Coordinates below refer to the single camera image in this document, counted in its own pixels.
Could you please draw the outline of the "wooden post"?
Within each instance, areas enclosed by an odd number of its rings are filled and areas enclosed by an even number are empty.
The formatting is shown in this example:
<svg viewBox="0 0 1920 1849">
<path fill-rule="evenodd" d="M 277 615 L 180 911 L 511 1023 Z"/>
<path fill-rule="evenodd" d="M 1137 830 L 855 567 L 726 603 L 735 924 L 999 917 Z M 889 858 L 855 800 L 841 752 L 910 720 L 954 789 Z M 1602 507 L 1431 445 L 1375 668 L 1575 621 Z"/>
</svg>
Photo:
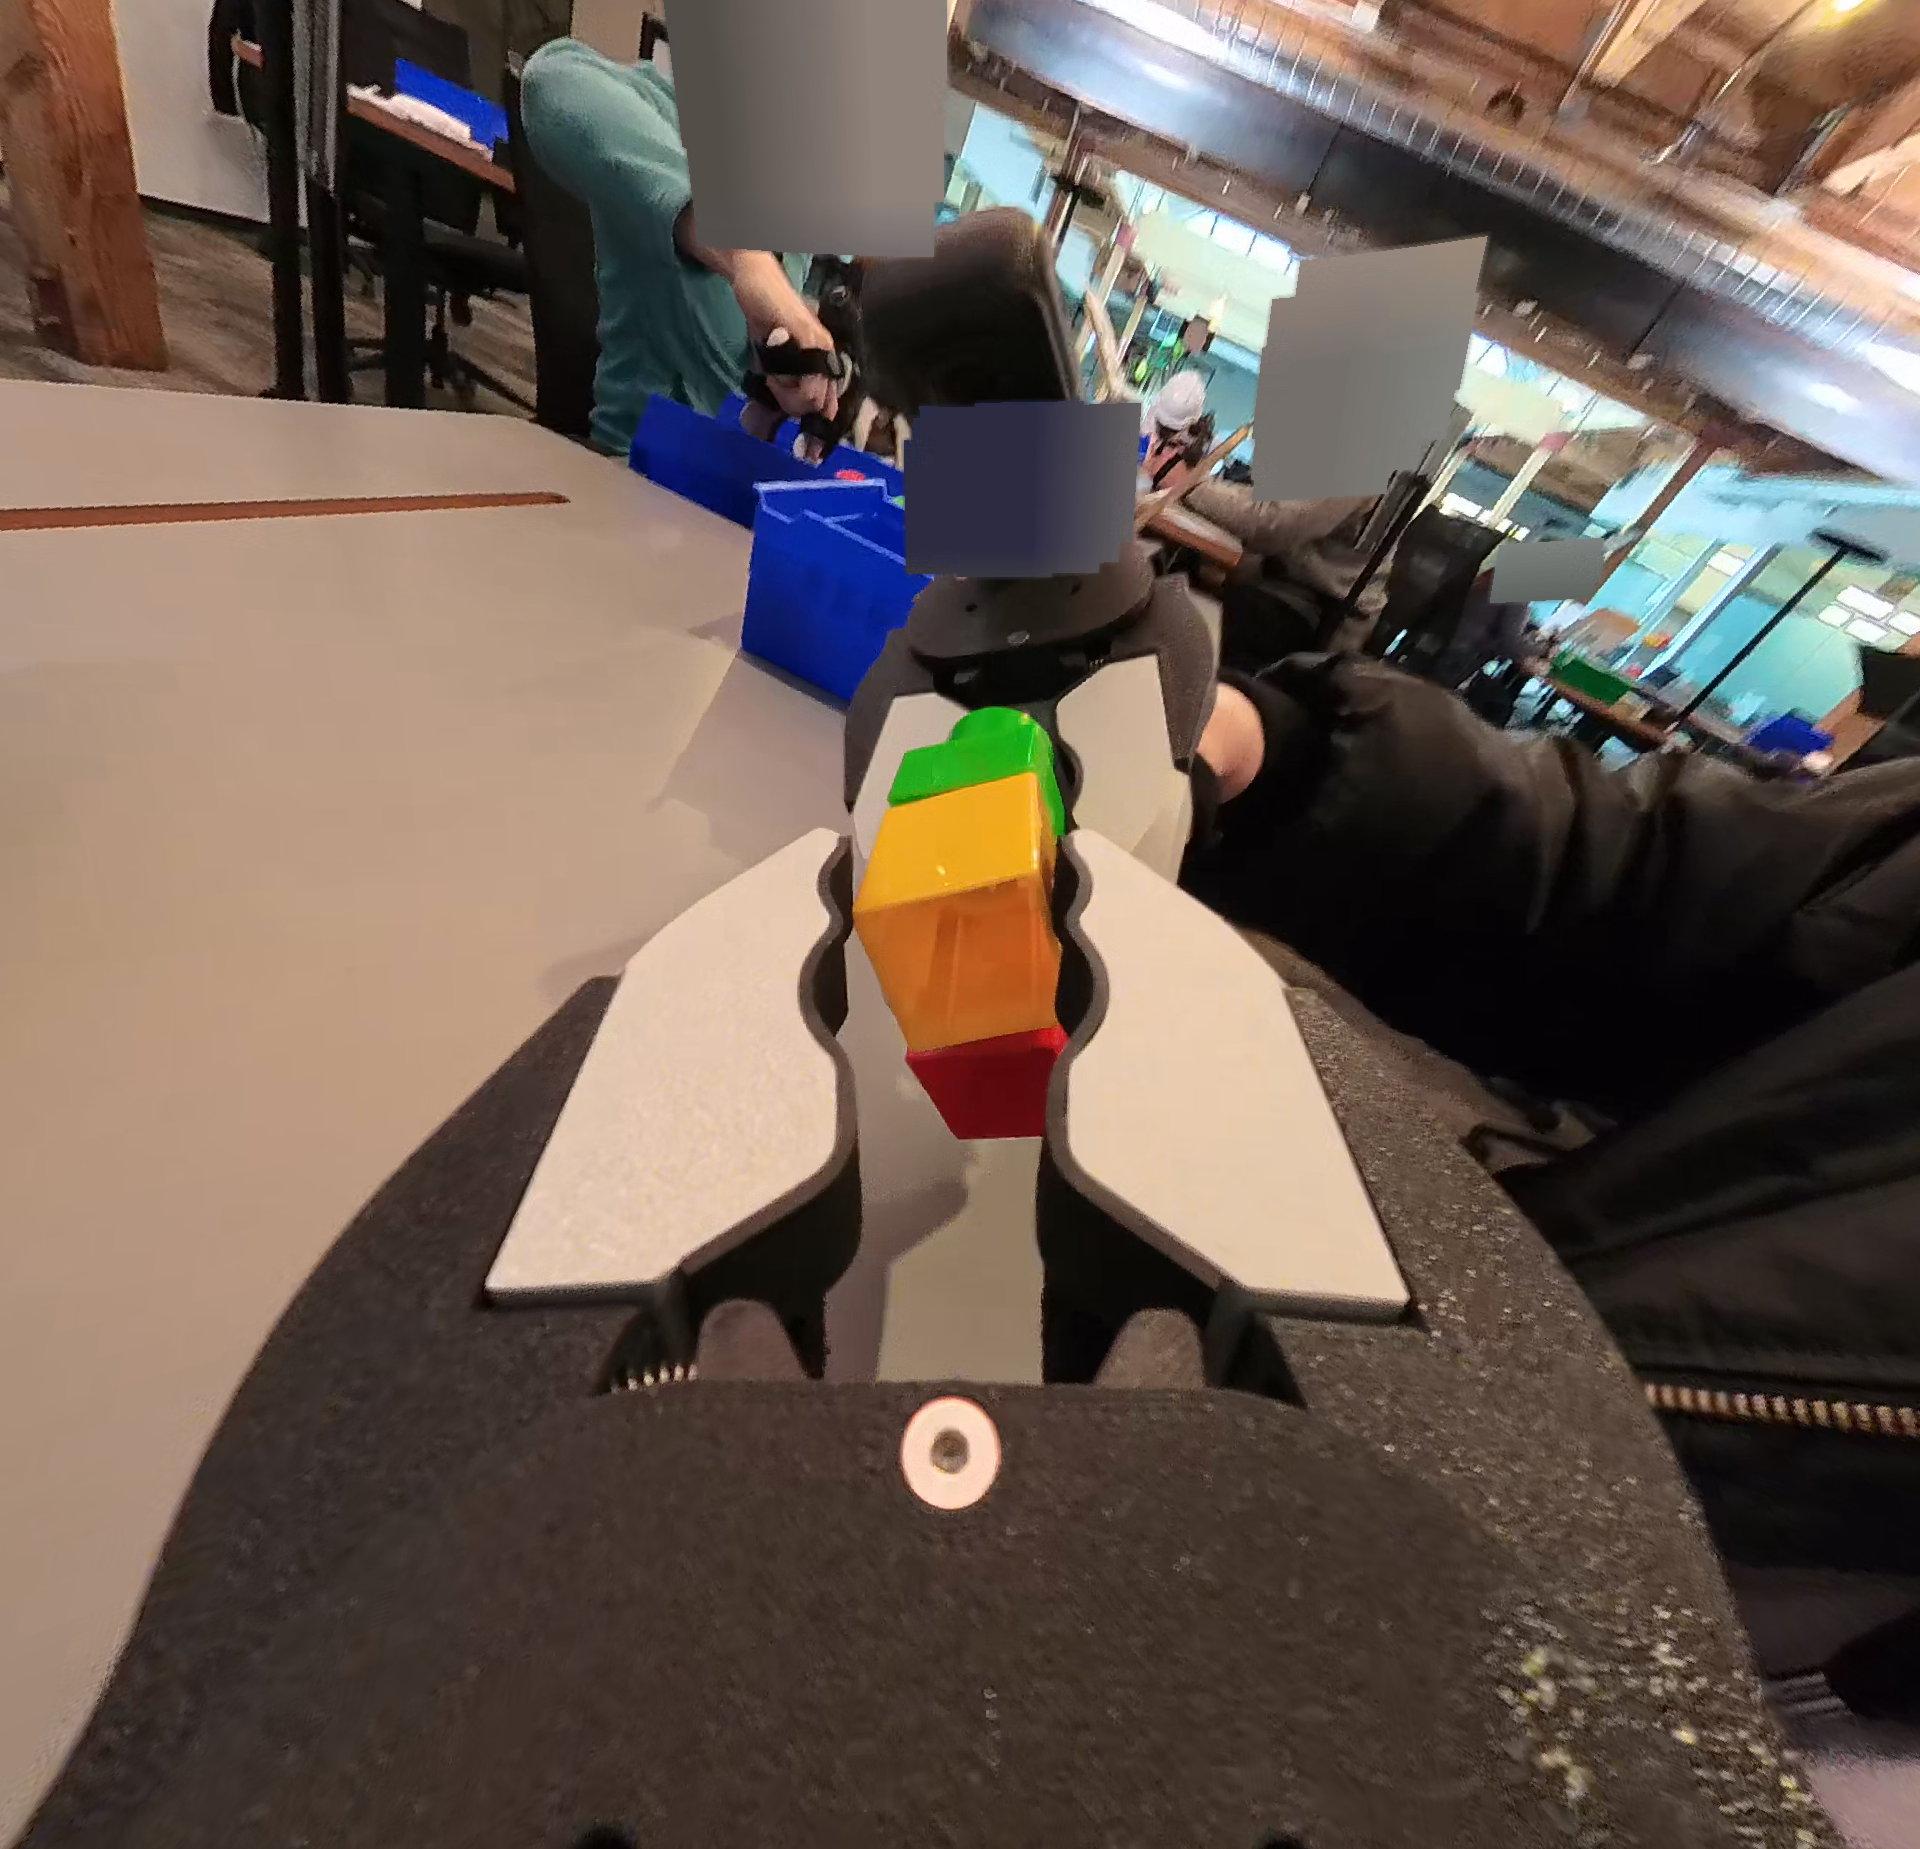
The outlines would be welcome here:
<svg viewBox="0 0 1920 1849">
<path fill-rule="evenodd" d="M 112 0 L 2 0 L 2 154 L 34 337 L 169 365 Z"/>
</svg>

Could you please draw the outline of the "green mega block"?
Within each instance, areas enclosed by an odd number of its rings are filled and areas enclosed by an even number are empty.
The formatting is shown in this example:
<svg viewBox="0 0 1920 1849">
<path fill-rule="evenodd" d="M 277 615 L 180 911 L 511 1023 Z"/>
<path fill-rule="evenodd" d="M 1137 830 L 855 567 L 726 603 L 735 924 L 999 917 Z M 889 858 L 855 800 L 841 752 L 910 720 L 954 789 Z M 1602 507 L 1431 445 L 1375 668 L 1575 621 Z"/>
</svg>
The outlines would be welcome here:
<svg viewBox="0 0 1920 1849">
<path fill-rule="evenodd" d="M 885 816 L 942 855 L 1052 862 L 1066 830 L 1052 738 L 1020 709 L 969 713 L 900 759 Z"/>
</svg>

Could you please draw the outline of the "yellow mega block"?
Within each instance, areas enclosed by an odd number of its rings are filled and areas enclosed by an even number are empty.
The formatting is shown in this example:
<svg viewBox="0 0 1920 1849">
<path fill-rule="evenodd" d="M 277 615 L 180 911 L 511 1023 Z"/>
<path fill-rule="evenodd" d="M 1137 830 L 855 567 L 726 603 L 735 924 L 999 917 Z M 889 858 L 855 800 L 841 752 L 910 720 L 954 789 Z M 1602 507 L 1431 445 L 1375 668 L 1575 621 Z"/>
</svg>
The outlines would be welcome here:
<svg viewBox="0 0 1920 1849">
<path fill-rule="evenodd" d="M 1057 858 L 1027 771 L 887 808 L 853 922 L 910 1053 L 1057 1023 Z"/>
</svg>

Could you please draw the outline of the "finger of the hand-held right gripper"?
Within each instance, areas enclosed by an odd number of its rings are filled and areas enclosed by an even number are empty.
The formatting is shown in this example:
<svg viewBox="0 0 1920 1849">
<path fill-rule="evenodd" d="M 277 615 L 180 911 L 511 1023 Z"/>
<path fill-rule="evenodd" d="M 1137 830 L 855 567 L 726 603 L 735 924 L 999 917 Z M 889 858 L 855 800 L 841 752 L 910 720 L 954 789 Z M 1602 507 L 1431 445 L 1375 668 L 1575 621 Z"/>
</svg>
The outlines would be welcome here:
<svg viewBox="0 0 1920 1849">
<path fill-rule="evenodd" d="M 1073 768 L 1072 824 L 1157 874 L 1189 853 L 1190 780 L 1176 762 L 1160 661 L 1107 661 L 1056 702 L 1057 743 Z"/>
<path fill-rule="evenodd" d="M 903 757 L 942 743 L 967 707 L 942 693 L 910 652 L 880 654 L 848 707 L 848 810 L 855 837 L 876 837 Z"/>
</svg>

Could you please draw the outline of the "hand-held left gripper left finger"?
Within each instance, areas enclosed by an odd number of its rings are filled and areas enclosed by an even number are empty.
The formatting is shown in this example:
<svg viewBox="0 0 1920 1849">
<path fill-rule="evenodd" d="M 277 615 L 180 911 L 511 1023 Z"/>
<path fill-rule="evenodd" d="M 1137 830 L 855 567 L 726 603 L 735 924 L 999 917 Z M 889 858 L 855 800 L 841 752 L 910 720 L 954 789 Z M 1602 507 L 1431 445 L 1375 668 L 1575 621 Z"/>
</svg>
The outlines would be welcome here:
<svg viewBox="0 0 1920 1849">
<path fill-rule="evenodd" d="M 823 1298 L 861 1236 L 852 846 L 813 830 L 673 918 L 612 988 L 485 1278 L 497 1305 L 641 1300 L 823 1211 L 745 1294 Z"/>
</svg>

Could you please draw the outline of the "blue storage bin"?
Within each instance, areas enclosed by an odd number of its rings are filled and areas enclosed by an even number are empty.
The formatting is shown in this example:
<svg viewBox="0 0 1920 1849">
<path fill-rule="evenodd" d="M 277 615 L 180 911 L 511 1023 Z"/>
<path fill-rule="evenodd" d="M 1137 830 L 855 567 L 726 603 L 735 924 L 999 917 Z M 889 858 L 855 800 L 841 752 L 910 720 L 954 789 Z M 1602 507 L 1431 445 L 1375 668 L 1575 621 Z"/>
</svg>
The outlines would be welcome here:
<svg viewBox="0 0 1920 1849">
<path fill-rule="evenodd" d="M 754 528 L 761 486 L 869 479 L 889 498 L 905 495 L 903 470 L 866 452 L 841 445 L 827 463 L 809 463 L 795 452 L 800 436 L 790 426 L 777 440 L 756 438 L 742 422 L 747 408 L 738 392 L 713 417 L 651 397 L 635 424 L 632 470 L 744 530 Z"/>
<path fill-rule="evenodd" d="M 852 704 L 930 583 L 907 564 L 905 516 L 869 477 L 759 484 L 742 651 Z"/>
</svg>

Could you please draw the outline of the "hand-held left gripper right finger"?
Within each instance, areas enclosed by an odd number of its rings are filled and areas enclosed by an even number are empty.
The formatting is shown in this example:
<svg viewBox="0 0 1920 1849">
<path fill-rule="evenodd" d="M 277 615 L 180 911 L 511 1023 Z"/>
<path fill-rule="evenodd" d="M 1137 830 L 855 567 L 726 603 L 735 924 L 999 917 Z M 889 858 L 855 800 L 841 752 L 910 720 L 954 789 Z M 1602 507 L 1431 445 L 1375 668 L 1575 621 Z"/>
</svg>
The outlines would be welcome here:
<svg viewBox="0 0 1920 1849">
<path fill-rule="evenodd" d="M 1091 995 L 1048 1087 L 1052 1174 L 1203 1289 L 1398 1323 L 1410 1289 L 1282 975 L 1109 837 L 1072 832 L 1063 863 Z"/>
</svg>

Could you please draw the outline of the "red mega block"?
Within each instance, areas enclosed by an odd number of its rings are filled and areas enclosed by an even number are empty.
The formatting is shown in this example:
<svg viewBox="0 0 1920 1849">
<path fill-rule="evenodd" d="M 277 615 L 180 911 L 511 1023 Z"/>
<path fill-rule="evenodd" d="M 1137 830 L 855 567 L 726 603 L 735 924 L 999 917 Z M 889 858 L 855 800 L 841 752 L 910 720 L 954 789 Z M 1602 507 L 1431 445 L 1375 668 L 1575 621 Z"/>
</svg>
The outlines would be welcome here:
<svg viewBox="0 0 1920 1849">
<path fill-rule="evenodd" d="M 1056 1066 L 1068 1044 L 1052 1023 L 928 1050 L 905 1060 L 958 1142 L 1029 1142 L 1048 1119 Z"/>
</svg>

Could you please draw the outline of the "black desk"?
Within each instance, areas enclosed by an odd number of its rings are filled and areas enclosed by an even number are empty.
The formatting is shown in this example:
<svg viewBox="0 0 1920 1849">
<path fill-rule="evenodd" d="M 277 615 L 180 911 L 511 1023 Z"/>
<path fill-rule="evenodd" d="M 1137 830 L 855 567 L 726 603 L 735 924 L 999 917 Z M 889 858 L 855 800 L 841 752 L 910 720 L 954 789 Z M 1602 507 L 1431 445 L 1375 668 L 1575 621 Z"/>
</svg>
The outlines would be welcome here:
<svg viewBox="0 0 1920 1849">
<path fill-rule="evenodd" d="M 268 158 L 272 395 L 348 403 L 378 376 L 393 408 L 541 408 L 455 344 L 476 303 L 538 316 L 518 57 L 483 60 L 460 0 L 213 0 L 212 106 Z"/>
</svg>

